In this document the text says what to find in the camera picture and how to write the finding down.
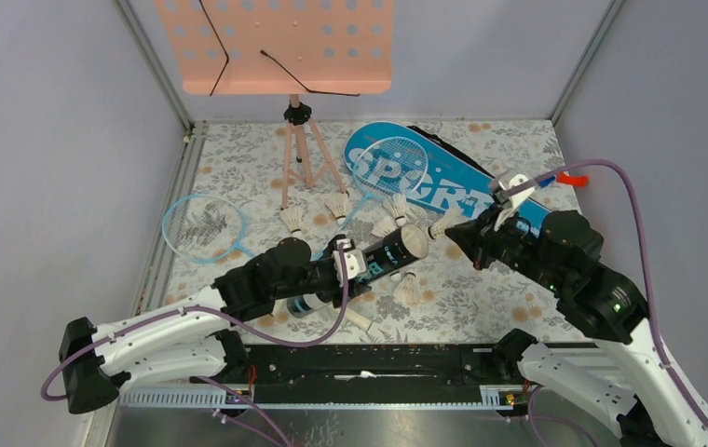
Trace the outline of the black shuttlecock tube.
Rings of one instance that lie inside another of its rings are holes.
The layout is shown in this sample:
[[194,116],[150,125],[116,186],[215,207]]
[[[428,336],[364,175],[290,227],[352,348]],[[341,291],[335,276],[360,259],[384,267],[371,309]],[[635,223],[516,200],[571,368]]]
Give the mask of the black shuttlecock tube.
[[[365,279],[371,289],[372,284],[379,279],[393,277],[410,264],[426,258],[429,254],[429,238],[420,227],[407,223],[361,250],[368,267]],[[347,286],[344,287],[344,298],[348,298]],[[342,306],[323,303],[313,294],[288,298],[286,305],[289,313],[297,318],[309,315],[327,305],[335,308]]]

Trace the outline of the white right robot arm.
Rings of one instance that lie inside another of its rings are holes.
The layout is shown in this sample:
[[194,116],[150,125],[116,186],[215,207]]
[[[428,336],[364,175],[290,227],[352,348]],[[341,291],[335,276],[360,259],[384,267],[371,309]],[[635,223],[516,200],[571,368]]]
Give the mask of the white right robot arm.
[[627,277],[602,264],[603,237],[574,210],[548,214],[537,234],[499,208],[446,230],[476,269],[494,262],[550,291],[557,311],[618,367],[617,386],[558,359],[540,341],[512,330],[497,345],[495,375],[554,391],[607,427],[623,446],[708,446],[708,404],[673,369],[653,339],[647,299]]

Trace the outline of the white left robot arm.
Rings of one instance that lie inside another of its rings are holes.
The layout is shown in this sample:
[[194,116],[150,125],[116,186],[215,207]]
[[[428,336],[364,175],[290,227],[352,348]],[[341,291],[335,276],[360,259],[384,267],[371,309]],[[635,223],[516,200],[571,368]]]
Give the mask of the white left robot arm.
[[317,260],[304,240],[285,238],[171,305],[113,323],[70,321],[49,379],[61,378],[71,414],[99,410],[139,385],[216,374],[235,383],[248,359],[231,326],[245,328],[279,300],[317,293],[346,300],[365,271],[362,250],[342,235]]

